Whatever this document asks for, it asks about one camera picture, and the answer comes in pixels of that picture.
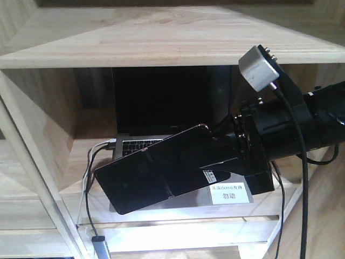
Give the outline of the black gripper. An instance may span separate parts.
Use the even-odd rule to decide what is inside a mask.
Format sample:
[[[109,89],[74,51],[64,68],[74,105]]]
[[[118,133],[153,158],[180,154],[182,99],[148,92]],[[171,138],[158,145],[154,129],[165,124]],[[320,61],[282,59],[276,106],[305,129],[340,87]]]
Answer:
[[[235,123],[228,114],[212,130],[212,138],[180,155],[191,169],[210,169],[245,176],[251,194],[274,190],[269,162],[301,153],[300,140],[286,106],[278,101],[245,105],[238,127],[244,133],[247,171],[236,140]]]

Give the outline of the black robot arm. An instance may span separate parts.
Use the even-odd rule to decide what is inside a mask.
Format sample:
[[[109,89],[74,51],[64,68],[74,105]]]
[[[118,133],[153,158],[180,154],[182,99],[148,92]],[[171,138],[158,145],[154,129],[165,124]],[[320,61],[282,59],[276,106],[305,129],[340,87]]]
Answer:
[[[344,83],[309,92],[303,99],[295,112],[306,150],[333,145],[336,159],[344,142]],[[273,191],[269,162],[302,157],[291,116],[279,99],[246,105],[240,115],[227,124],[227,133],[187,149],[181,160],[190,169],[213,171],[218,182],[223,174],[242,175],[253,195]]]

